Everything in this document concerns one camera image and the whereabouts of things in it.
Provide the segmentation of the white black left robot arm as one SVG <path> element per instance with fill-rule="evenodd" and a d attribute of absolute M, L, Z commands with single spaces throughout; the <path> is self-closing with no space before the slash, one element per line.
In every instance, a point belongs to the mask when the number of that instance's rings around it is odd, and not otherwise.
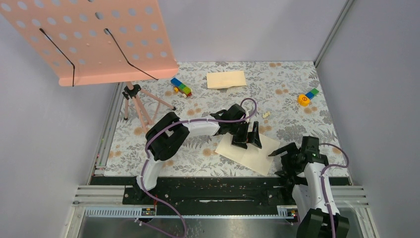
<path fill-rule="evenodd" d="M 238 104 L 199 119 L 181 120 L 175 112 L 167 113 L 146 133 L 147 160 L 136 178 L 135 198 L 143 204 L 152 201 L 153 188 L 157 185 L 164 162 L 171 159 L 189 137 L 228 133 L 233 137 L 233 146 L 246 149 L 248 145 L 253 145 L 261 149 L 258 122 L 255 121 L 252 130 L 248 130 L 248 119 L 252 116 L 253 113 L 247 114 Z"/>

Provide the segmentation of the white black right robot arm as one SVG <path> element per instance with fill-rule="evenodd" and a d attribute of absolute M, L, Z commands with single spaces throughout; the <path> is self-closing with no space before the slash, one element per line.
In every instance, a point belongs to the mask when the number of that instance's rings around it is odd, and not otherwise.
<path fill-rule="evenodd" d="M 281 158 L 282 169 L 276 174 L 284 181 L 284 198 L 296 204 L 301 217 L 298 238 L 345 238 L 350 229 L 333 199 L 327 170 L 333 165 L 320 152 L 317 137 L 304 136 L 297 147 L 290 143 L 270 153 Z"/>

